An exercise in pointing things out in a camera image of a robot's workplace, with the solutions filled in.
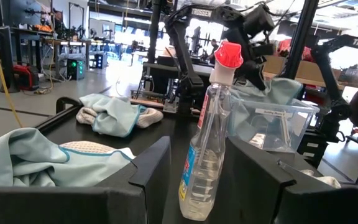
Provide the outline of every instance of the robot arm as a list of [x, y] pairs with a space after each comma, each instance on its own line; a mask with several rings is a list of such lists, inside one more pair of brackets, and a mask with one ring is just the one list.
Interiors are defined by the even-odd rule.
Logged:
[[311, 51], [311, 55], [321, 71], [328, 95], [331, 99], [331, 112], [324, 117], [318, 129], [323, 134], [327, 135], [331, 142], [338, 142], [336, 133], [339, 131], [339, 122], [350, 118], [351, 116], [349, 105], [339, 94], [337, 82], [331, 69], [328, 56], [329, 53], [345, 46], [358, 49], [358, 37], [341, 35], [333, 40], [325, 42], [323, 45], [317, 45]]
[[[197, 18], [217, 22], [227, 27], [228, 30], [224, 37], [229, 42], [241, 44], [242, 47], [242, 58], [245, 63], [237, 72], [247, 75], [246, 78], [250, 82], [259, 89], [264, 90], [262, 69], [265, 60], [263, 55], [272, 54], [273, 48], [272, 46], [270, 46], [270, 49], [265, 46], [253, 46], [249, 40], [262, 31], [267, 33], [274, 28], [273, 20], [266, 10], [266, 6], [261, 5], [245, 16], [227, 6], [190, 5], [173, 13], [165, 21], [165, 28], [173, 41], [181, 70], [180, 112], [189, 112], [191, 99], [201, 95], [204, 85], [202, 79], [193, 69], [190, 54], [185, 44], [186, 27], [189, 25], [190, 20]], [[181, 105], [186, 105], [184, 110], [181, 109]]]

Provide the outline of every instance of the clear plastic bin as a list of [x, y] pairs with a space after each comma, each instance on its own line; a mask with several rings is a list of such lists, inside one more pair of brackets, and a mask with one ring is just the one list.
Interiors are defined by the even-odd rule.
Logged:
[[312, 117], [319, 111], [296, 99], [289, 105], [246, 100], [231, 103], [229, 134], [276, 152], [296, 152]]

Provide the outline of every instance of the black table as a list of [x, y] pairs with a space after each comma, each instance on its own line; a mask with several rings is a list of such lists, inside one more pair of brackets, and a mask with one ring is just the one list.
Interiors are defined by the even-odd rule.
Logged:
[[[144, 62], [143, 67], [150, 68], [151, 72], [153, 73], [153, 70], [161, 70], [162, 74], [169, 76], [169, 77], [178, 77], [178, 69], [173, 66], [166, 66], [166, 65], [159, 65], [156, 63], [148, 63]], [[194, 71], [197, 75], [201, 77], [209, 77], [209, 75], [212, 72], [212, 67], [209, 65], [193, 65]]]
[[[36, 128], [48, 137], [49, 140], [57, 144], [70, 141], [92, 141], [117, 149], [129, 147], [135, 156], [139, 155], [162, 136], [170, 136], [172, 163], [170, 187], [165, 204], [163, 223], [199, 223], [183, 218], [178, 202], [179, 183], [185, 164], [185, 158], [188, 153], [190, 139], [195, 135], [197, 130], [197, 117], [167, 113], [164, 114], [164, 119], [159, 123], [153, 124], [146, 129], [135, 128], [126, 138], [115, 138], [100, 135], [93, 132], [91, 126], [77, 123], [75, 115], [79, 109], [79, 106], [73, 106], [46, 120]], [[285, 156], [281, 159], [298, 170], [311, 169], [315, 174], [319, 175], [319, 172], [305, 162], [299, 154], [295, 154], [295, 159]], [[222, 209], [216, 204], [214, 207], [216, 207], [217, 210]], [[204, 223], [217, 223], [219, 219], [226, 219], [226, 217], [222, 215], [218, 216], [219, 217], [217, 217], [217, 214], [214, 214], [210, 217], [214, 219], [214, 222], [207, 220]]]

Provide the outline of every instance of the towel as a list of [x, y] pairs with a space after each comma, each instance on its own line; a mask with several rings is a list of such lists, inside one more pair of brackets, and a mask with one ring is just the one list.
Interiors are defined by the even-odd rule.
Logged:
[[247, 110], [247, 101], [287, 105], [292, 102], [302, 88], [301, 83], [287, 78], [273, 78], [265, 80], [264, 83], [266, 86], [264, 91], [253, 86], [251, 82], [247, 82], [245, 86], [231, 88], [232, 116], [229, 133], [238, 136], [245, 142], [251, 142], [257, 134], [255, 125], [251, 125], [251, 122], [259, 124], [269, 122], [268, 116], [260, 116], [259, 121], [249, 121], [248, 118], [255, 111]]
[[312, 170], [301, 170], [302, 173], [309, 175], [311, 177], [314, 177], [315, 179], [320, 180], [321, 182], [324, 182], [336, 189], [342, 188], [341, 184], [338, 182], [338, 180], [335, 177], [315, 177], [313, 176], [314, 172]]
[[0, 186], [91, 187], [134, 159], [129, 148], [80, 141], [57, 145], [38, 129], [0, 137]]
[[90, 94], [80, 98], [84, 105], [77, 113], [77, 121], [90, 124], [93, 131], [116, 137], [128, 136], [135, 125], [147, 128], [163, 118], [161, 111], [141, 105], [131, 105], [127, 97], [108, 97]]

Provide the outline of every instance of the clear plastic spray bottle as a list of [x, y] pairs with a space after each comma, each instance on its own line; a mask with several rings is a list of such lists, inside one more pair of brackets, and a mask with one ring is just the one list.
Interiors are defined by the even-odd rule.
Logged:
[[204, 221], [213, 208], [221, 174], [230, 91], [234, 71], [242, 65], [241, 45], [222, 42], [214, 53], [215, 68], [208, 87], [197, 134], [191, 139], [179, 186], [179, 204], [185, 218]]

